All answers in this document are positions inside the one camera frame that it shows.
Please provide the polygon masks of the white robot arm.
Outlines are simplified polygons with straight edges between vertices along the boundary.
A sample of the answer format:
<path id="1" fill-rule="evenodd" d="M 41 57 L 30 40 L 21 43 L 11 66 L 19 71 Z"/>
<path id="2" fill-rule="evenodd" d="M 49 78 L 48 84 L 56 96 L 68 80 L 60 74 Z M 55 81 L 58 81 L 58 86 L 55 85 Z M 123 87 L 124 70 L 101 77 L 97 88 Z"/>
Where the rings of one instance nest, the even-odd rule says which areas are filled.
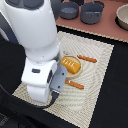
<path id="1" fill-rule="evenodd" d="M 51 89 L 60 93 L 66 78 L 61 43 L 50 0 L 0 0 L 0 34 L 24 47 L 21 80 L 31 99 L 45 104 Z"/>

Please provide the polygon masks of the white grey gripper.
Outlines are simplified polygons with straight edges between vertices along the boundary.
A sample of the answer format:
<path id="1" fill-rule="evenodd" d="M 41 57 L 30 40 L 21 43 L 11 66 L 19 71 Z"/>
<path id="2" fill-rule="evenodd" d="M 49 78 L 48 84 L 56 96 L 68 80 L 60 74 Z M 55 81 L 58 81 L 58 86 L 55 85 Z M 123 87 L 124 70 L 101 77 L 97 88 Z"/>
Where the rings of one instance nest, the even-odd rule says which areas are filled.
<path id="1" fill-rule="evenodd" d="M 27 85 L 27 91 L 31 99 L 45 104 L 50 91 L 62 92 L 66 75 L 66 67 L 57 64 L 55 60 L 34 63 L 26 59 L 21 80 Z"/>

